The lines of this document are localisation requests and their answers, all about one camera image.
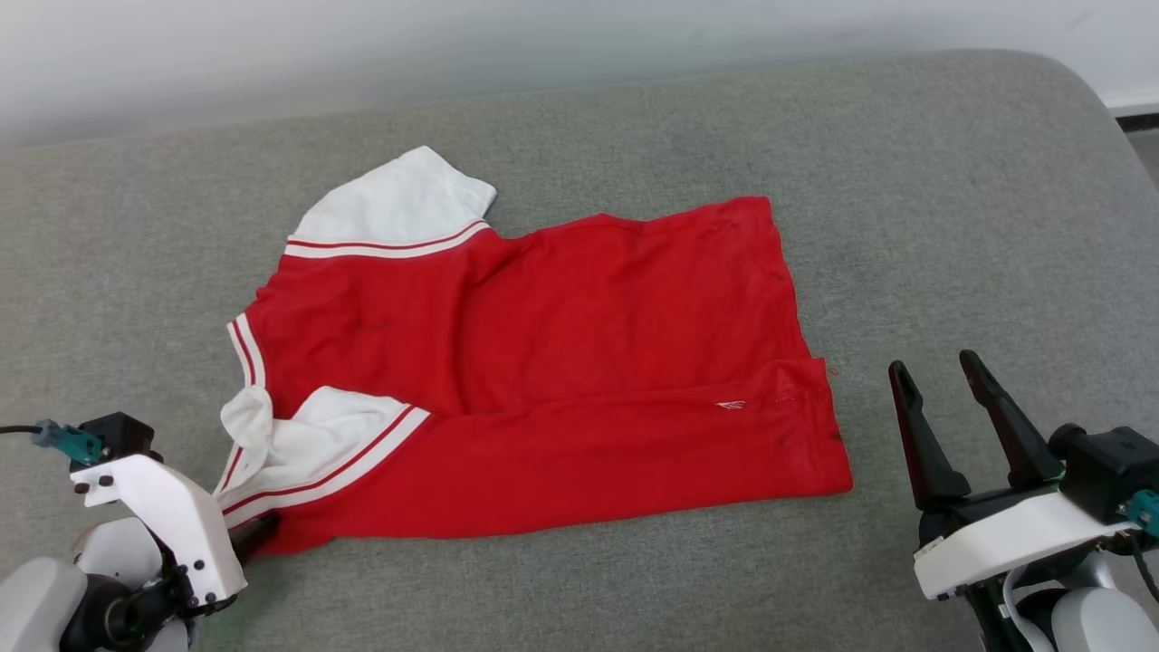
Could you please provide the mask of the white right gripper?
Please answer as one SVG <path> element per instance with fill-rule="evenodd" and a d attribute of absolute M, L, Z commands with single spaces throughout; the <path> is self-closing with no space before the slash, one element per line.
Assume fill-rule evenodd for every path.
<path fill-rule="evenodd" d="M 974 400 L 985 409 L 1009 463 L 1011 490 L 972 500 L 964 475 L 945 457 L 927 417 L 923 391 L 905 362 L 887 368 L 906 460 L 914 507 L 923 512 L 914 576 L 925 599 L 948 599 L 976 583 L 1011 579 L 1015 586 L 1058 581 L 1067 585 L 1101 545 L 1131 539 L 1137 523 L 1115 515 L 1110 523 L 1089 517 L 1067 497 L 1047 485 L 1065 466 L 1049 449 L 1016 401 L 1003 388 L 974 350 L 961 350 L 958 362 Z"/>

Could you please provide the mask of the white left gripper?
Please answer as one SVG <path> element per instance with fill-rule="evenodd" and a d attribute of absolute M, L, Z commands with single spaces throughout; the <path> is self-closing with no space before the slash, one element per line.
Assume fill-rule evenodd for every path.
<path fill-rule="evenodd" d="M 235 598 L 247 587 L 243 565 L 274 537 L 279 515 L 268 513 L 226 528 L 214 496 L 150 455 L 125 455 L 71 472 L 86 506 L 121 501 L 185 565 L 194 598 Z"/>

